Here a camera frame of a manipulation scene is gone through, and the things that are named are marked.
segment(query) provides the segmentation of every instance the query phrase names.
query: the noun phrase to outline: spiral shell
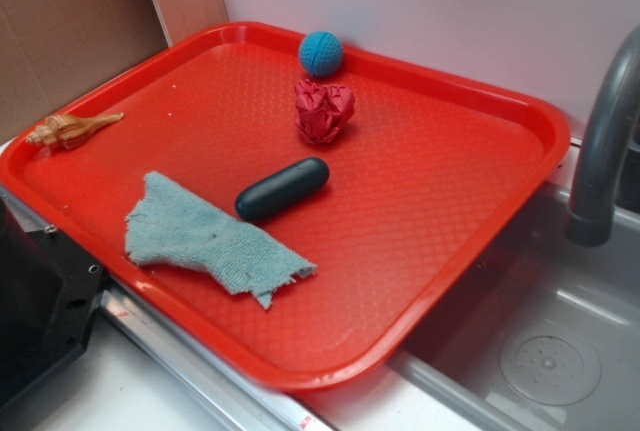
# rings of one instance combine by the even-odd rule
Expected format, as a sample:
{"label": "spiral shell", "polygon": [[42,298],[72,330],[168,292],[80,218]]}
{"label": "spiral shell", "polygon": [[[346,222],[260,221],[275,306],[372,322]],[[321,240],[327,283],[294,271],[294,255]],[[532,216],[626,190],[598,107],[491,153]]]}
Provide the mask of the spiral shell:
{"label": "spiral shell", "polygon": [[44,125],[27,136],[26,142],[49,149],[77,148],[93,136],[99,129],[116,121],[120,121],[124,113],[94,118],[79,118],[71,114],[57,114],[45,118]]}

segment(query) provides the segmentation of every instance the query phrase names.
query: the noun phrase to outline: white wall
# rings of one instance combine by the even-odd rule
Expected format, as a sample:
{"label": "white wall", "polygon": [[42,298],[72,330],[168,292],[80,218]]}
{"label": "white wall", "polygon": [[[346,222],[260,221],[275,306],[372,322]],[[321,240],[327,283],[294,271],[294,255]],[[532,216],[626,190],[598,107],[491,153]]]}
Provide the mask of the white wall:
{"label": "white wall", "polygon": [[231,21],[334,32],[379,54],[549,101],[581,136],[640,0],[224,0]]}

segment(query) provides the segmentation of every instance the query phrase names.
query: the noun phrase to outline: light blue cloth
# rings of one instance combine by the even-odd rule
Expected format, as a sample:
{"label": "light blue cloth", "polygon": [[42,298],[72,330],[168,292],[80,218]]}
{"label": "light blue cloth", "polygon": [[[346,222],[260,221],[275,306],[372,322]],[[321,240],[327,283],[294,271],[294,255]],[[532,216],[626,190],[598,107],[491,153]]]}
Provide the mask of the light blue cloth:
{"label": "light blue cloth", "polygon": [[250,292],[265,308],[273,292],[316,265],[252,224],[158,172],[145,176],[145,197],[127,216],[126,251],[139,266],[172,264],[206,271],[231,294]]}

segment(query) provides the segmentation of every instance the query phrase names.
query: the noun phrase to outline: dark green capsule object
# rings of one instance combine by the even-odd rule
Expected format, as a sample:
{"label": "dark green capsule object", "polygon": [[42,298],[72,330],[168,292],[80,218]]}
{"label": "dark green capsule object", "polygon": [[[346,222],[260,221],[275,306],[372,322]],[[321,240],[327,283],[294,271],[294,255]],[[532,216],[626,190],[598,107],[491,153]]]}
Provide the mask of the dark green capsule object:
{"label": "dark green capsule object", "polygon": [[258,181],[236,199],[236,212],[246,221],[260,221],[311,196],[329,180],[329,166],[307,158]]}

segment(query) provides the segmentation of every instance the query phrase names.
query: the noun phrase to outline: tray rim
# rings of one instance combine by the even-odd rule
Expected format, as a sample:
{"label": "tray rim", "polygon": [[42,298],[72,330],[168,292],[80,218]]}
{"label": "tray rim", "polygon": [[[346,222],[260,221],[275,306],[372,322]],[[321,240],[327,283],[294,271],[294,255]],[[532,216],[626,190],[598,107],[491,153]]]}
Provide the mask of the tray rim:
{"label": "tray rim", "polygon": [[[276,39],[277,50],[285,53],[297,53],[297,47],[304,35],[255,22],[237,22],[213,26],[149,58],[53,114],[72,113],[78,108],[83,109],[86,103],[92,102],[96,104],[96,101],[97,105],[94,109],[105,109],[130,94],[118,94],[119,86],[125,81],[133,82],[138,86],[137,89],[141,89],[149,82],[157,79],[158,71],[162,73],[161,75],[164,75],[174,69],[177,62],[187,62],[213,46],[240,42],[264,45],[264,40],[270,40],[271,38]],[[269,41],[268,47],[274,47],[272,41]],[[476,249],[477,251],[474,251],[475,255],[479,254],[544,182],[547,175],[553,171],[569,148],[570,132],[564,116],[556,107],[540,99],[346,45],[343,68],[348,72],[364,76],[369,75],[368,77],[373,79],[380,79],[378,76],[372,76],[376,72],[387,70],[386,75],[388,76],[384,80],[385,82],[391,81],[392,84],[401,86],[404,89],[418,92],[424,89],[426,83],[439,85],[441,86],[440,92],[449,96],[455,94],[456,99],[473,98],[474,106],[478,108],[482,108],[483,103],[488,102],[491,102],[494,106],[502,105],[510,110],[508,113],[509,121],[530,130],[537,127],[538,132],[534,132],[534,134],[540,140],[544,154],[535,169],[516,186],[509,197],[482,224],[482,229],[491,227],[494,230],[492,234],[488,235],[488,233],[478,233],[476,231],[462,249],[435,275],[430,285],[408,304],[405,311],[396,318],[370,348],[339,366],[310,372],[283,370],[265,362],[249,349],[246,349],[243,343],[239,343],[222,328],[189,310],[183,303],[174,300],[162,290],[156,287],[131,288],[126,282],[123,283],[125,287],[133,289],[136,294],[140,295],[176,324],[183,327],[189,334],[212,351],[220,354],[254,379],[285,391],[331,387],[356,377],[385,361],[396,347],[401,344],[402,339],[437,302],[437,299],[433,299],[433,288],[443,290],[439,293],[439,296],[446,293],[446,290],[464,273],[470,264],[470,260],[472,260],[472,258],[469,258],[468,248]],[[149,79],[147,76],[147,74],[150,74],[150,70],[156,73],[153,79]],[[481,109],[474,109],[473,107],[469,107],[469,109],[485,113]],[[81,226],[77,226],[74,220],[69,220],[63,214],[56,212],[53,205],[29,188],[26,183],[22,183],[19,180],[19,170],[16,169],[19,163],[26,162],[38,152],[37,149],[23,144],[24,138],[35,126],[31,126],[21,133],[0,155],[0,181],[10,192],[23,200],[36,213],[64,229],[86,249],[91,249],[91,252],[121,282],[118,273],[113,270],[122,266],[123,261],[129,266],[135,266],[119,255],[112,256],[113,253],[107,252],[107,247],[97,236],[94,236]],[[445,272],[449,268],[457,269],[457,271],[455,273],[451,271]],[[140,273],[140,276],[144,276],[144,273],[140,270],[137,270],[137,272]]]}

